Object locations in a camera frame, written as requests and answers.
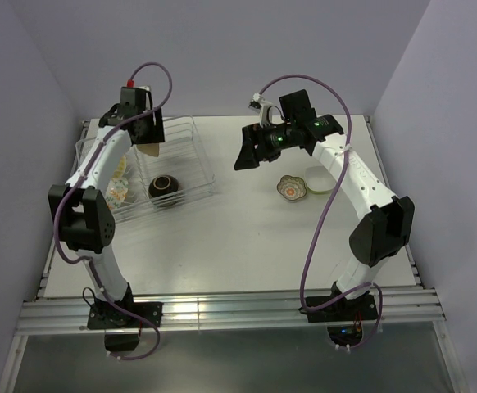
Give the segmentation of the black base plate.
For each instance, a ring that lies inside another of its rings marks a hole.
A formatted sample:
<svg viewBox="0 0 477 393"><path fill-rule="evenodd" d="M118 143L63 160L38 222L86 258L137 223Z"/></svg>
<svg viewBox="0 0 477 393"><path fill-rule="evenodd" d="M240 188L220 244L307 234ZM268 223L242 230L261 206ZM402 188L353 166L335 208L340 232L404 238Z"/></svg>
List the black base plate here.
<svg viewBox="0 0 477 393"><path fill-rule="evenodd" d="M341 299L313 313L303 309L299 311L307 316L309 323L355 323L376 320L379 315L379 306L375 303L375 298L370 293L366 293L355 300Z"/></svg>
<svg viewBox="0 0 477 393"><path fill-rule="evenodd" d="M145 318L151 322L155 327L161 326L161 317L163 315L163 306L161 302L138 302L134 304L131 312ZM125 314L115 314L116 317L121 317L121 320L110 320L105 314L100 314L93 307L90 310L87 329L88 330L112 330L112 329L126 329L126 328L147 328L140 320L129 317Z"/></svg>

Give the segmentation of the tan wooden bowl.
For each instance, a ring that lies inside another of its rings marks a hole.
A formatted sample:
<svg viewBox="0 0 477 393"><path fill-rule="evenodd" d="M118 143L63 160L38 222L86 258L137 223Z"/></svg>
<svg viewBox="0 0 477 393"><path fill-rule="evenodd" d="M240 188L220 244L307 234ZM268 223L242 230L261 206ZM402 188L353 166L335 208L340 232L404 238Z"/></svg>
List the tan wooden bowl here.
<svg viewBox="0 0 477 393"><path fill-rule="evenodd" d="M151 156L151 157L158 157L160 155L159 143L139 144L136 147L144 155Z"/></svg>

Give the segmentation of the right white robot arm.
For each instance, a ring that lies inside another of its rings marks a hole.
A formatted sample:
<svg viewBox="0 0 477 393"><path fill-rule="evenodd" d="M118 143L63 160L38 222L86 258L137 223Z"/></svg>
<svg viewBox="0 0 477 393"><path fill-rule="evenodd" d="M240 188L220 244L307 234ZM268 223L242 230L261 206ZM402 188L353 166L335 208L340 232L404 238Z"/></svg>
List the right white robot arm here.
<svg viewBox="0 0 477 393"><path fill-rule="evenodd" d="M397 196L378 179L332 115L316 114L306 90L282 96L279 103L284 120L275 124L272 103L254 94L249 106L259 120L242 128L234 170L255 169L277 160L283 150L299 147L334 178L359 219L348 239L352 255L334 284L340 293L330 302L335 316L351 318L381 267L409 242L415 206L410 197Z"/></svg>

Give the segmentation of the dark brown glazed bowl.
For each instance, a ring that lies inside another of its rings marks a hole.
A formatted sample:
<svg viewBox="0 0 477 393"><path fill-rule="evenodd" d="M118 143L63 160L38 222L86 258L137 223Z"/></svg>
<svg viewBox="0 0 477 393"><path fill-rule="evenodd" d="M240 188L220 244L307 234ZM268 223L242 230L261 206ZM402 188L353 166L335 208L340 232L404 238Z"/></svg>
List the dark brown glazed bowl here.
<svg viewBox="0 0 477 393"><path fill-rule="evenodd" d="M180 182L172 175L156 176L148 185L148 197L157 208L167 208L182 201L184 193Z"/></svg>

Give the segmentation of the small scalloped floral dish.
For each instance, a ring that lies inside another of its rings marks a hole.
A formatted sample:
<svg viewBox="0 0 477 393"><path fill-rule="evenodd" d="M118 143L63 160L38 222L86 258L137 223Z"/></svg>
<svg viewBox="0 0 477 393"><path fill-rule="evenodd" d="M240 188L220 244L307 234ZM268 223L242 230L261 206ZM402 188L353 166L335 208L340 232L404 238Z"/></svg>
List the small scalloped floral dish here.
<svg viewBox="0 0 477 393"><path fill-rule="evenodd" d="M289 202L300 201L307 196L305 181L298 176L284 175L276 186L277 192Z"/></svg>

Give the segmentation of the green and white bowl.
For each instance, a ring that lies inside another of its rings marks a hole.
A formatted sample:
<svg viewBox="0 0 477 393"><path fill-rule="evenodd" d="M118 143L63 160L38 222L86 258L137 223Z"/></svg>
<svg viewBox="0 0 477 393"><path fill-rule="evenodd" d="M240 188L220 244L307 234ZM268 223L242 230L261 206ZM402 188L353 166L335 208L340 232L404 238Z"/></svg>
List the green and white bowl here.
<svg viewBox="0 0 477 393"><path fill-rule="evenodd" d="M304 172L304 181L308 191L314 194L331 192L336 184L334 177L322 166L307 168Z"/></svg>

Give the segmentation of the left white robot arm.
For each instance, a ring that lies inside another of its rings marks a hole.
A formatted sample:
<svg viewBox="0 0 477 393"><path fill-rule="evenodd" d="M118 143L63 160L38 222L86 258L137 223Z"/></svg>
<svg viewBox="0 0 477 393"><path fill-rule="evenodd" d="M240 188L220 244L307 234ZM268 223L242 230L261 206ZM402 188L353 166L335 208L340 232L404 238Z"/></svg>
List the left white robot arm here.
<svg viewBox="0 0 477 393"><path fill-rule="evenodd" d="M48 192L57 253L67 264L84 264L94 286L93 313L117 327L134 321L136 307L112 250L116 225L104 193L131 147L158 156L164 125L161 109L151 106L150 89L129 79L119 102L99 120L97 137L78 169Z"/></svg>

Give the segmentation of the floral leaf pattern bowl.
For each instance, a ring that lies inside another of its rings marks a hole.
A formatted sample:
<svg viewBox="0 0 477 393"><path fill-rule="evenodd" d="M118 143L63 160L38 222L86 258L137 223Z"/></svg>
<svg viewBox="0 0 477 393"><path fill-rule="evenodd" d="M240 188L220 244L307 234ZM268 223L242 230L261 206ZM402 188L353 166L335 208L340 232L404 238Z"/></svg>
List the floral leaf pattern bowl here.
<svg viewBox="0 0 477 393"><path fill-rule="evenodd" d="M125 177L111 178L104 192L104 199L110 210L122 207L129 191L129 181Z"/></svg>

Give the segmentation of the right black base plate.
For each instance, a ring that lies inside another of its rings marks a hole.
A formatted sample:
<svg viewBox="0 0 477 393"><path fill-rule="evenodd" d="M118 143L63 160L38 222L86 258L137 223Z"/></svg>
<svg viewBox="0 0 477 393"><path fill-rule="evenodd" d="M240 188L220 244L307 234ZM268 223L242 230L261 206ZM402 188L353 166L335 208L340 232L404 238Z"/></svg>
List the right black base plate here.
<svg viewBox="0 0 477 393"><path fill-rule="evenodd" d="M303 309L299 311L307 316L309 323L355 323L376 320L379 315L379 306L375 303L375 298L370 293L366 293L355 300L341 299L313 313Z"/></svg>

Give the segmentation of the aluminium rail frame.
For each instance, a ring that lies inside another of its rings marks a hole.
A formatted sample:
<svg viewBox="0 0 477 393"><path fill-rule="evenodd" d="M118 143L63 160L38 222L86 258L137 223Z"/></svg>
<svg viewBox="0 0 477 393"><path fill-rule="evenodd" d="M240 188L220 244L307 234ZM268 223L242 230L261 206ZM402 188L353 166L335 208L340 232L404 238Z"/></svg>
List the aluminium rail frame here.
<svg viewBox="0 0 477 393"><path fill-rule="evenodd" d="M434 289L386 287L383 289L383 323L429 322L455 392L467 392L468 383L448 335L445 315ZM162 304L161 331L210 331L253 328L297 328L307 324L298 313L295 291L191 296L138 296L137 304ZM26 302L13 334L6 358L0 392L14 388L26 343L31 336L86 334L88 306L79 297L39 298Z"/></svg>

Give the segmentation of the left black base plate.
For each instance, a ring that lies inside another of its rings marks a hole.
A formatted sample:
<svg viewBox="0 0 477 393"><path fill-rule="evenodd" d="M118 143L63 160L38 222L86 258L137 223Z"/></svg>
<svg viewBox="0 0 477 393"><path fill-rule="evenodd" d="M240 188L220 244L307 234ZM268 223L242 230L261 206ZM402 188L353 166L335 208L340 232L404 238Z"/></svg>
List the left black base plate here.
<svg viewBox="0 0 477 393"><path fill-rule="evenodd" d="M163 315L163 306L161 302L138 302L134 304L131 312L145 318L151 322L155 327L161 326L161 317ZM112 330L112 329L126 329L126 328L147 328L140 320L129 317L125 314L115 314L116 317L121 317L121 320L110 320L105 314L100 314L93 307L90 310L87 329L88 330Z"/></svg>

